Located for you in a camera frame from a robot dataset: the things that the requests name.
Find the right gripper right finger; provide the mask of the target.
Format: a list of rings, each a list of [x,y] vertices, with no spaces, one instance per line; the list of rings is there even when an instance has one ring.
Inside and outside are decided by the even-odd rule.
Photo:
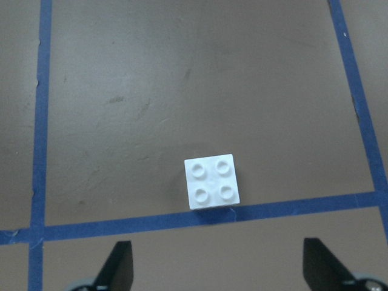
[[[356,290],[356,278],[319,238],[303,242],[303,277],[310,290]]]

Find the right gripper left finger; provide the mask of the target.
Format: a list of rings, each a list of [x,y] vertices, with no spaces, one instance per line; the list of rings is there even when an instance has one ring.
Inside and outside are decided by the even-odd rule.
[[[134,280],[131,241],[118,241],[92,284],[93,290],[131,290]]]

